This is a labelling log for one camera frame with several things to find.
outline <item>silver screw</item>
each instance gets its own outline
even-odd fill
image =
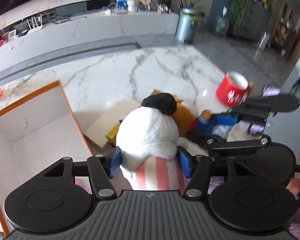
[[[200,195],[202,194],[202,192],[198,189],[188,189],[186,191],[186,195],[189,196],[189,197],[199,197]]]
[[[267,138],[262,138],[260,142],[261,142],[262,145],[266,144],[268,142],[268,139]]]
[[[110,197],[111,195],[114,194],[114,191],[112,189],[109,189],[109,188],[103,188],[103,189],[98,191],[98,194],[101,197]]]

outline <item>gray tile floor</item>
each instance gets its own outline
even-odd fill
[[[179,44],[174,35],[145,35],[75,45],[34,57],[0,72],[0,85],[45,68],[85,57],[136,48]],[[255,83],[254,95],[259,95],[265,84],[281,87],[293,69],[293,65],[290,65],[285,58],[271,48],[266,48],[254,61],[256,46],[250,42],[218,38],[203,32],[197,33],[193,45],[222,71],[234,70],[244,75],[249,81],[253,81]]]

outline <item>beige box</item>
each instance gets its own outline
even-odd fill
[[[12,231],[3,211],[8,194],[64,156],[86,161],[91,152],[60,81],[0,110],[0,231]]]

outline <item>white plush toy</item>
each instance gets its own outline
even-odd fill
[[[116,145],[121,149],[123,176],[134,190],[183,192],[185,178],[176,154],[178,146],[186,148],[186,142],[170,116],[176,109],[174,97],[160,93],[145,98],[122,121]]]

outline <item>mug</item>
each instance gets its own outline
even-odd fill
[[[216,96],[224,105],[234,107],[241,103],[246,93],[250,96],[252,86],[240,73],[228,71],[216,90]]]

